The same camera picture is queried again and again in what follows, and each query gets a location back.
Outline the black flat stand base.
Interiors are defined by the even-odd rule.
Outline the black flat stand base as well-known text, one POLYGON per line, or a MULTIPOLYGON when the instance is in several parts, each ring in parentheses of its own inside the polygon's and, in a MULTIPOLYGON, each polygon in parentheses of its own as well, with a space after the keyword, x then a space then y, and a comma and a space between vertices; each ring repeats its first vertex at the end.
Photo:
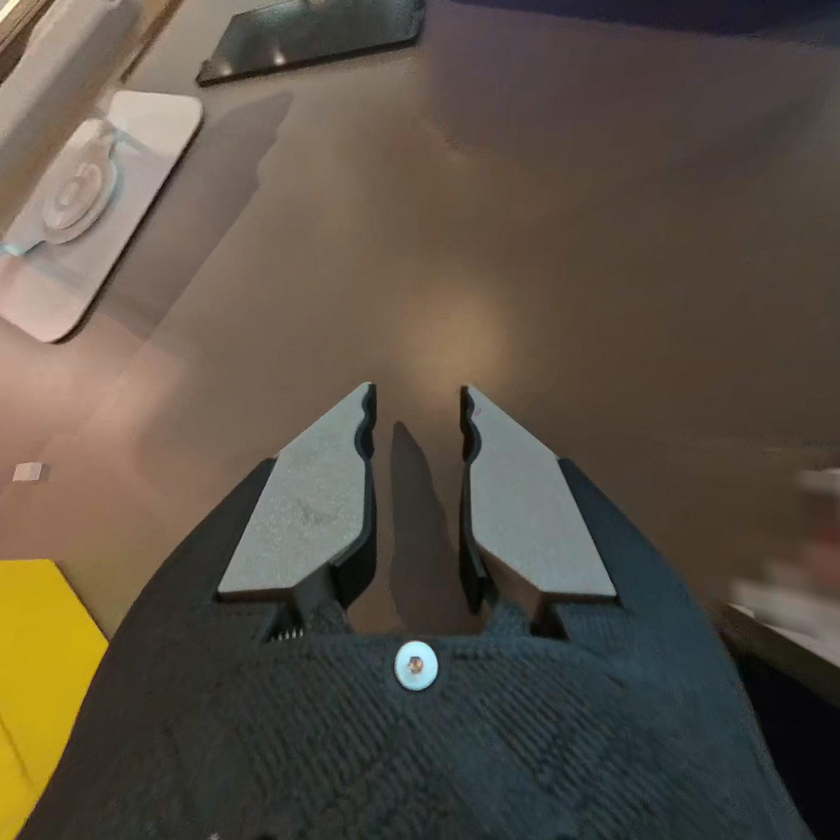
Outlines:
POLYGON ((234 14, 196 74, 201 88, 417 41, 425 1, 284 1, 234 14))

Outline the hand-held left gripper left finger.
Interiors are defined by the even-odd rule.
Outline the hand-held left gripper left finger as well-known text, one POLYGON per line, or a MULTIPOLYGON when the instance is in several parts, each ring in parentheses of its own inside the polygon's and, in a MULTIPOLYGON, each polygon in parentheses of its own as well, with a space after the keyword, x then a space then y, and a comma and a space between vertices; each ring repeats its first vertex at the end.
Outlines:
POLYGON ((224 601, 350 606, 375 575, 372 432, 363 382, 279 451, 217 588, 224 601))

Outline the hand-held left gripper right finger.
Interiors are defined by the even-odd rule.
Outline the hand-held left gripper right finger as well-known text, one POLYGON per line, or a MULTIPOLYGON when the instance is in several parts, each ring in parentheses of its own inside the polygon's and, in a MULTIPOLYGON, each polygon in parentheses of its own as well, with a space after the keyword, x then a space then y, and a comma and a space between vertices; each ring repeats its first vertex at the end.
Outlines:
POLYGON ((459 578, 469 611, 500 599, 526 614, 615 602, 559 457, 473 385, 460 390, 459 425, 459 578))

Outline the yellow sheet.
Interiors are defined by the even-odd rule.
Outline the yellow sheet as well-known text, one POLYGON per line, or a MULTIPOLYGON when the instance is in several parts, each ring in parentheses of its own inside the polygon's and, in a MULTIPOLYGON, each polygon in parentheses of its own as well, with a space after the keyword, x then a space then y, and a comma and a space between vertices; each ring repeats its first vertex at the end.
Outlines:
POLYGON ((2 839, 44 793, 108 645, 52 560, 1 561, 2 839))

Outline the blurred white box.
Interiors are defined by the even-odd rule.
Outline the blurred white box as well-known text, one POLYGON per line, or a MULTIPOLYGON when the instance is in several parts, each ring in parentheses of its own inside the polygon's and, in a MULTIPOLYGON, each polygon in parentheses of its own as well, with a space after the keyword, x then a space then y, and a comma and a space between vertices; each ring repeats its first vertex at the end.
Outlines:
POLYGON ((796 477, 800 535, 787 555, 764 563, 758 580, 735 579, 729 605, 839 665, 839 468, 796 477))

